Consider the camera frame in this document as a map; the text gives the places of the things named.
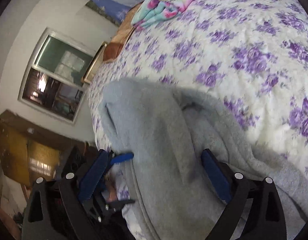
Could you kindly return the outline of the folded teal pink floral quilt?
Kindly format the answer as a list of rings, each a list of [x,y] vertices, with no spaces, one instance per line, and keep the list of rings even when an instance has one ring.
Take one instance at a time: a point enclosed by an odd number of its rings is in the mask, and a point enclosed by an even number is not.
[[[144,0],[134,14],[131,25],[144,29],[157,22],[170,20],[187,9],[194,0]]]

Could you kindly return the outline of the purple floral bed sheet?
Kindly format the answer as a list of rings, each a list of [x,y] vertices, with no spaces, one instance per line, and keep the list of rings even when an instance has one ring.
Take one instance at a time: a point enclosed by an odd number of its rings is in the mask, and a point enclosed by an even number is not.
[[[136,77],[220,100],[257,153],[284,160],[290,194],[308,214],[308,15],[298,0],[195,0],[176,18],[136,31],[89,89],[95,142],[110,142],[98,106],[105,84]]]

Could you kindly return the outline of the window with white frame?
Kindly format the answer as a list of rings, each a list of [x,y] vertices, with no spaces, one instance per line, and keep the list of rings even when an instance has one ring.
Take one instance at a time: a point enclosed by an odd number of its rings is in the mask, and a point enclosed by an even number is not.
[[[68,35],[46,28],[24,72],[18,100],[74,124],[85,97],[82,78],[95,52]]]

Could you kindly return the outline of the grey fleece pants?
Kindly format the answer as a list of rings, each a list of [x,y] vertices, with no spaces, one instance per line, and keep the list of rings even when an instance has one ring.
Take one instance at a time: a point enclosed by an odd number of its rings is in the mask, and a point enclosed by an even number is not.
[[[132,211],[146,239],[205,239],[225,208],[201,164],[217,160],[249,179],[273,179],[293,239],[308,218],[308,181],[266,145],[253,145],[229,110],[211,95],[144,80],[106,85],[98,111],[123,165]]]

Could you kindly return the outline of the brown wooden cabinet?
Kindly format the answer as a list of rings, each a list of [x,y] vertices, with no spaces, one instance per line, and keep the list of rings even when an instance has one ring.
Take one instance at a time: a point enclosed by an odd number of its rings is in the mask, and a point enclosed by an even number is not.
[[[53,180],[61,155],[85,143],[22,118],[10,110],[0,115],[0,161],[4,175],[31,187],[38,177]]]

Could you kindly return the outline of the brown orange floral pillow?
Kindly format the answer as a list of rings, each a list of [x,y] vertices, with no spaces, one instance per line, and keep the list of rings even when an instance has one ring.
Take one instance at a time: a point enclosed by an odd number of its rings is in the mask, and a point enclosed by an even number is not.
[[[113,62],[126,45],[133,32],[135,31],[134,26],[131,24],[132,18],[139,9],[142,3],[138,3],[132,9],[128,11],[125,19],[118,28],[117,33],[113,36],[110,43],[106,46],[103,54],[103,62]]]

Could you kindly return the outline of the wooden bedside table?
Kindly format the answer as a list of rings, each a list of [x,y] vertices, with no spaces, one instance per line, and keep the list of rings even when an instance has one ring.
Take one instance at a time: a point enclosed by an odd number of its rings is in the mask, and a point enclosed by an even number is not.
[[[81,82],[90,84],[98,71],[98,68],[103,63],[104,51],[107,47],[108,43],[103,42],[100,48],[98,49],[97,53],[93,57],[92,61],[90,62],[85,74],[81,78]]]

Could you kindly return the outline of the blue patterned cloth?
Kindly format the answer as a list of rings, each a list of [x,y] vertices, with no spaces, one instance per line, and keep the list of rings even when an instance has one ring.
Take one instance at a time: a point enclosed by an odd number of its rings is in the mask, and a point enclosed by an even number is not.
[[[118,27],[122,24],[131,9],[131,7],[112,0],[88,0],[86,7],[92,9]]]

